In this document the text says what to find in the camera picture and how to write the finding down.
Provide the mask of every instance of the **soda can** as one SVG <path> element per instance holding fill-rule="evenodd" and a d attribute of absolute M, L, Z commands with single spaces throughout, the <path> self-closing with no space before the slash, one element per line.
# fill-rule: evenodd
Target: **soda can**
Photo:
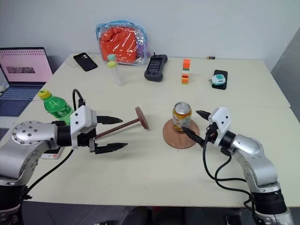
<path fill-rule="evenodd" d="M 192 109 L 188 103 L 177 103 L 173 108 L 173 128 L 178 132 L 183 132 L 181 127 L 189 128 L 191 115 Z"/>

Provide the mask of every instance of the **yellow tube cap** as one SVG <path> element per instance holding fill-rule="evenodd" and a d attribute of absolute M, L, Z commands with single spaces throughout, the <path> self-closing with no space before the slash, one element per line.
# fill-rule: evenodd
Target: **yellow tube cap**
<path fill-rule="evenodd" d="M 107 66 L 108 66 L 109 68 L 114 68 L 114 67 L 117 66 L 117 63 L 116 63 L 115 61 L 109 61 L 109 62 L 107 63 Z"/>
<path fill-rule="evenodd" d="M 46 90 L 46 89 L 42 89 L 38 92 L 37 94 L 41 99 L 46 99 L 49 98 L 51 96 L 51 93 Z"/>

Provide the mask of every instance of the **laptop keyboard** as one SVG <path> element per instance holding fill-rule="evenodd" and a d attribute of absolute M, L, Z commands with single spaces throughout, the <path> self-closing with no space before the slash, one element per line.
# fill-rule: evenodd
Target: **laptop keyboard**
<path fill-rule="evenodd" d="M 4 135 L 7 133 L 9 129 L 8 128 L 0 128 L 0 141 L 4 137 Z"/>
<path fill-rule="evenodd" d="M 1 100 L 33 100 L 39 89 L 9 88 L 1 96 Z"/>

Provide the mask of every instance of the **round wooden base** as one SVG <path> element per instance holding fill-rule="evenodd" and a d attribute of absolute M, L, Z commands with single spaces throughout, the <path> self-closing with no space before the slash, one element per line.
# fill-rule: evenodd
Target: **round wooden base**
<path fill-rule="evenodd" d="M 199 135 L 199 127 L 193 120 L 191 121 L 191 125 L 189 128 L 195 131 L 197 135 Z M 195 142 L 190 139 L 185 133 L 179 133 L 174 130 L 172 119 L 168 120 L 165 123 L 163 128 L 163 136 L 165 142 L 176 149 L 187 149 L 195 144 Z"/>

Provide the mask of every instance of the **floor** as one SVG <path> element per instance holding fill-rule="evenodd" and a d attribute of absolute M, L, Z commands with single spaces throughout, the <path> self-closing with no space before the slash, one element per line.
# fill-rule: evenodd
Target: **floor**
<path fill-rule="evenodd" d="M 121 225 L 132 206 L 101 206 L 24 202 L 25 225 Z M 226 215 L 240 215 L 242 225 L 254 225 L 247 209 L 149 207 L 154 225 L 226 225 Z M 292 208 L 295 225 L 300 225 L 300 208 Z"/>

